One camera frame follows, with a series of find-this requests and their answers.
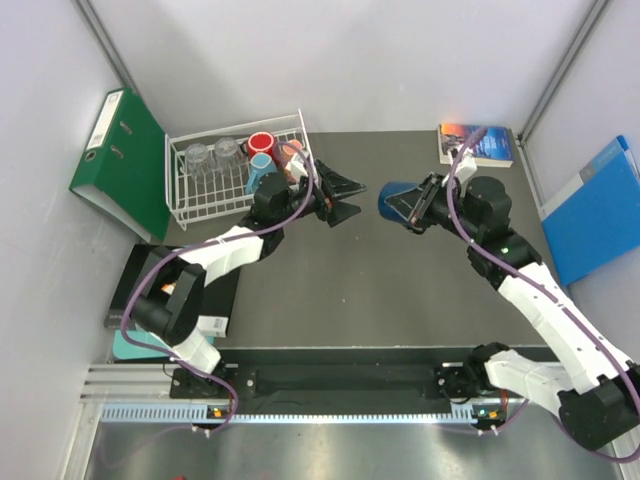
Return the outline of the dark blue ceramic mug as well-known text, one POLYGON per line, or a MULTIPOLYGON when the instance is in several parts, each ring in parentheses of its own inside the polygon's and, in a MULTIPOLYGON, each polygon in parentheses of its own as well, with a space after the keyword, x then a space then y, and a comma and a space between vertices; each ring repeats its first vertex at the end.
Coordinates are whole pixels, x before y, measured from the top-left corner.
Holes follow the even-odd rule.
POLYGON ((418 183, 390 181, 383 185, 378 196, 380 216, 388 221, 406 226, 409 214, 420 197, 422 191, 418 183))

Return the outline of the light blue ceramic mug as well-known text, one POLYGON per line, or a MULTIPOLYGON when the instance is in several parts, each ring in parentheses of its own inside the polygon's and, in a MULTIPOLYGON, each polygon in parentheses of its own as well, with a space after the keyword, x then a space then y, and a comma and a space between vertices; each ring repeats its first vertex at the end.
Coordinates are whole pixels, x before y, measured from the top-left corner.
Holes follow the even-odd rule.
POLYGON ((265 175, 277 172, 278 168, 269 154, 263 152, 256 153, 251 157, 249 162, 249 176, 245 185, 245 193, 247 195, 253 194, 258 188, 260 180, 265 175))

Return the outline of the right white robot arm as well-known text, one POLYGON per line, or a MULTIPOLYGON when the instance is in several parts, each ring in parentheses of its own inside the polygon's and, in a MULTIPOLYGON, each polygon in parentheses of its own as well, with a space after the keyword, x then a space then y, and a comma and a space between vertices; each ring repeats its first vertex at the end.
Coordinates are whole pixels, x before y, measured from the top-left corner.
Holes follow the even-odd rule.
POLYGON ((440 226, 467 241, 472 268, 530 323, 556 368, 499 342, 464 363, 466 394, 502 389, 544 408, 581 447, 597 451, 639 425, 639 366, 608 342, 564 294, 534 247, 510 225, 511 198, 497 179, 467 187, 431 173, 421 183, 389 182, 380 215, 415 234, 440 226))

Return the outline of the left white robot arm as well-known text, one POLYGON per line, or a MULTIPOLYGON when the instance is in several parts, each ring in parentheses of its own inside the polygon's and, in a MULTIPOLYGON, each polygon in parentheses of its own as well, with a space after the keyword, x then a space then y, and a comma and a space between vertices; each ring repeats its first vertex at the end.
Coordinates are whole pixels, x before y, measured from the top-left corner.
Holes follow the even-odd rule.
POLYGON ((335 227, 361 212, 347 198, 366 186, 313 160, 312 172, 293 189, 281 172, 258 182, 248 213, 225 234, 177 250, 154 249, 136 281, 123 320, 132 320, 167 346, 170 356, 194 371, 192 384, 205 396, 226 387, 221 354, 198 327, 209 286, 227 274, 270 256, 284 239, 284 227, 313 214, 335 227))

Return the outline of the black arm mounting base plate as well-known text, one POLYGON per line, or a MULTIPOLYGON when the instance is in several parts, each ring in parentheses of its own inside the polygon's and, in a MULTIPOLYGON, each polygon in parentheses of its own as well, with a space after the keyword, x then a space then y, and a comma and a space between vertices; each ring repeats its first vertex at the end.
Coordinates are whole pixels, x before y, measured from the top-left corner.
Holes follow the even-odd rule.
POLYGON ((484 392, 462 364, 467 347, 231 348, 215 374, 239 413, 445 413, 484 392))

